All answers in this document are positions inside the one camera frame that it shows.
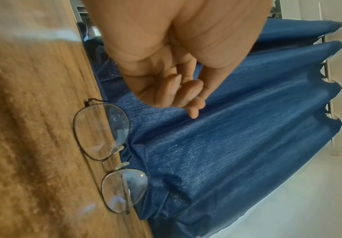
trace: wooden surface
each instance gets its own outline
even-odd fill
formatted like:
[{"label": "wooden surface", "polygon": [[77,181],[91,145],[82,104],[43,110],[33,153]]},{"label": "wooden surface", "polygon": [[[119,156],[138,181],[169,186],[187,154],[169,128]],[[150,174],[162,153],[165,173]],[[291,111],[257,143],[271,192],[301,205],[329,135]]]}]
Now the wooden surface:
[{"label": "wooden surface", "polygon": [[0,237],[151,237],[133,209],[105,208],[74,140],[90,97],[100,93],[69,2],[0,0]]}]

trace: blue fabric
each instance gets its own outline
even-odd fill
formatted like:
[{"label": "blue fabric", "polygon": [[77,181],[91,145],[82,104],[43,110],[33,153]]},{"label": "blue fabric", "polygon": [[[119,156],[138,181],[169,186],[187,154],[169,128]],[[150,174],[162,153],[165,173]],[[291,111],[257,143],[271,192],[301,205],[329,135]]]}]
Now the blue fabric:
[{"label": "blue fabric", "polygon": [[136,211],[154,237],[209,237],[229,226],[340,130],[325,105],[341,87],[324,82],[320,69],[342,43],[313,45],[340,26],[268,20],[253,51],[195,120],[181,109],[141,103],[120,77],[102,82],[129,116],[121,159],[149,178]]}]

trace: eyeglasses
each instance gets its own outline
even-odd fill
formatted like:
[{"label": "eyeglasses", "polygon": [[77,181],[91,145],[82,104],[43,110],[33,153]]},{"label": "eyeglasses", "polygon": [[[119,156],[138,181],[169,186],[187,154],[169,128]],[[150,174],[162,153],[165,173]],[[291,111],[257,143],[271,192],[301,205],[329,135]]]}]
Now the eyeglasses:
[{"label": "eyeglasses", "polygon": [[[73,120],[73,133],[82,153],[88,158],[104,162],[121,149],[129,136],[130,123],[126,113],[106,101],[90,98]],[[125,162],[108,172],[100,187],[106,206],[116,213],[129,211],[147,190],[147,176],[136,169],[123,169]]]}]

